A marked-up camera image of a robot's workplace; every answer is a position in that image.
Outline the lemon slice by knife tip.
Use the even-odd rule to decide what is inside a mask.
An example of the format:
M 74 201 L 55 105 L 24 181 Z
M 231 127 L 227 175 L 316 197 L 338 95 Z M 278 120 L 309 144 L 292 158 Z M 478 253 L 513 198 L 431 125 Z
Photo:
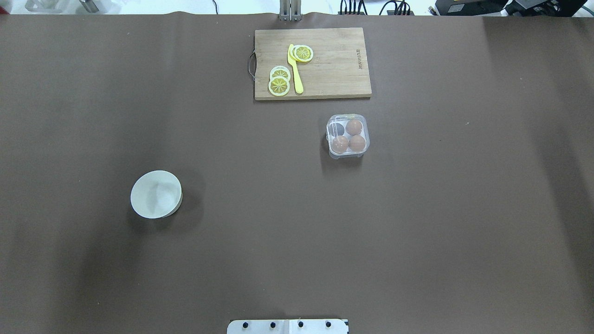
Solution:
M 308 63 L 314 57 L 314 52 L 308 45 L 293 45 L 290 55 L 299 63 Z

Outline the brown egg near in box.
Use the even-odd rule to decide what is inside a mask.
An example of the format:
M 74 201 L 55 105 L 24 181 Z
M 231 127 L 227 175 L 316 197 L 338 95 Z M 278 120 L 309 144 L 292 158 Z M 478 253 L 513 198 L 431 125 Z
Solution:
M 367 141 L 362 135 L 353 135 L 349 140 L 349 149 L 352 152 L 363 152 L 366 145 Z

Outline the brown egg in box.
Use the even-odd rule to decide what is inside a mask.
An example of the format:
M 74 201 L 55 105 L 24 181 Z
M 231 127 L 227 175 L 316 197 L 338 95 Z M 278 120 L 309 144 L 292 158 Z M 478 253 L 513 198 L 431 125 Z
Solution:
M 345 131 L 350 136 L 360 135 L 363 131 L 363 123 L 360 120 L 352 119 L 347 122 Z
M 349 140 L 349 149 L 352 152 L 363 152 L 366 145 L 367 141 L 362 135 L 353 135 Z

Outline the brown egg from bowl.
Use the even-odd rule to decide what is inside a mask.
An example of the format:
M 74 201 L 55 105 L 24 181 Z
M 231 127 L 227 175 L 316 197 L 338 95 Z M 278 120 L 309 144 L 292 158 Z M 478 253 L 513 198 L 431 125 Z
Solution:
M 333 138 L 329 148 L 335 154 L 344 154 L 349 148 L 349 139 L 346 136 L 338 135 Z

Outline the white bowl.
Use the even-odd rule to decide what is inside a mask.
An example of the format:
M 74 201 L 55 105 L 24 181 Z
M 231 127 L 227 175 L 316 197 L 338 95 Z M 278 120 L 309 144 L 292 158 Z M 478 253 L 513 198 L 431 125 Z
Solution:
M 174 214 L 183 201 L 180 180 L 164 170 L 144 174 L 133 185 L 132 209 L 143 218 L 165 218 Z

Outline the upper lemon slice of pair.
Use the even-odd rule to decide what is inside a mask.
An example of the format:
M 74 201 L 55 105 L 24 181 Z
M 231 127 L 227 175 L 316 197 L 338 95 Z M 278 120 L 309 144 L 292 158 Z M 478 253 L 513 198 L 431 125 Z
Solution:
M 284 77 L 286 80 L 291 80 L 291 71 L 288 67 L 278 65 L 273 67 L 269 73 L 269 79 L 272 80 L 275 77 Z

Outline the clear plastic egg box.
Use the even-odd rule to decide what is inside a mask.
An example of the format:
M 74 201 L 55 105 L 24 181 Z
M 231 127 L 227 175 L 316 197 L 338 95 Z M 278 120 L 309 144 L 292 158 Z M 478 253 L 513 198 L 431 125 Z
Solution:
M 352 119 L 360 120 L 363 123 L 363 131 L 360 135 L 362 135 L 367 141 L 365 150 L 363 152 L 352 152 L 348 148 L 347 152 L 345 152 L 344 154 L 335 154 L 331 150 L 331 148 L 329 148 L 329 146 L 330 146 L 333 138 L 338 135 L 346 136 L 348 138 L 348 140 L 350 140 L 350 138 L 352 136 L 350 136 L 350 135 L 348 135 L 348 133 L 346 133 L 345 126 L 346 126 L 347 122 Z M 327 140 L 329 156 L 331 158 L 333 158 L 335 160 L 339 160 L 339 159 L 343 159 L 343 158 L 362 158 L 363 155 L 367 152 L 369 145 L 370 145 L 370 135 L 369 135 L 368 125 L 367 125 L 367 120 L 364 116 L 362 116 L 360 114 L 339 114 L 339 115 L 331 116 L 326 124 L 326 127 L 325 127 L 325 139 Z

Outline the lemon slice of pair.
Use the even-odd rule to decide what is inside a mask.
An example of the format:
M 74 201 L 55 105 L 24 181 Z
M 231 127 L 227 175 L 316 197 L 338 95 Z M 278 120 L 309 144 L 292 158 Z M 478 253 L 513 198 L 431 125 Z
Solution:
M 269 80 L 269 92 L 273 96 L 285 96 L 290 91 L 290 80 L 284 76 L 272 77 Z
M 269 73 L 269 79 L 272 80 L 275 77 L 284 77 L 286 80 L 291 80 L 291 71 L 288 67 L 278 65 L 273 67 Z

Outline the lower lemon slice of pair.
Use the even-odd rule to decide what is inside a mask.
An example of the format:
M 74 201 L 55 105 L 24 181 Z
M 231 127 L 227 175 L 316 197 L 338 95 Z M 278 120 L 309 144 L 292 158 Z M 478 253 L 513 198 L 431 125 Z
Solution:
M 290 80 L 284 76 L 272 77 L 269 80 L 269 92 L 273 96 L 285 96 L 290 91 Z

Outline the aluminium frame post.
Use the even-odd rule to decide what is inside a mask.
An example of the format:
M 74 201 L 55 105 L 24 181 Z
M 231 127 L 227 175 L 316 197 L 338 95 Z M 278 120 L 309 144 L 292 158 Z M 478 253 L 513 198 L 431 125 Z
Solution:
M 303 19 L 301 4 L 301 0 L 280 0 L 278 15 L 280 21 L 301 21 Z

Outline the yellow plastic knife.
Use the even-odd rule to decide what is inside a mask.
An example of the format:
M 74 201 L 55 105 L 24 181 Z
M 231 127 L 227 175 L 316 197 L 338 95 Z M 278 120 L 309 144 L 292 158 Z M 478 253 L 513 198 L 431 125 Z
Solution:
M 300 75 L 299 75 L 297 61 L 291 55 L 291 51 L 293 50 L 293 47 L 294 47 L 294 44 L 290 44 L 288 47 L 287 61 L 292 69 L 292 78 L 293 78 L 293 82 L 294 82 L 293 85 L 294 85 L 295 93 L 303 94 L 304 88 L 303 88 L 303 83 L 302 83 Z

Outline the brown egg far in box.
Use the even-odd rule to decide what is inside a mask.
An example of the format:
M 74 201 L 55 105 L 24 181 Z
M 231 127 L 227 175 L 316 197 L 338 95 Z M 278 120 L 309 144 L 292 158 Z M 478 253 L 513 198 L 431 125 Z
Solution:
M 360 135 L 363 131 L 363 123 L 360 120 L 352 119 L 347 122 L 345 131 L 350 136 Z

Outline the wooden cutting board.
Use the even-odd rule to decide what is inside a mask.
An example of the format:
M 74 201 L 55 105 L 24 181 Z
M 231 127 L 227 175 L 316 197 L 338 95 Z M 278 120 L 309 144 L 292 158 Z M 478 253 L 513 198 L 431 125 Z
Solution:
M 269 73 L 277 65 L 293 70 L 290 45 L 306 45 L 312 60 L 297 62 L 303 92 L 275 96 L 269 91 Z M 364 31 L 361 27 L 256 30 L 254 36 L 257 101 L 370 98 L 373 94 Z

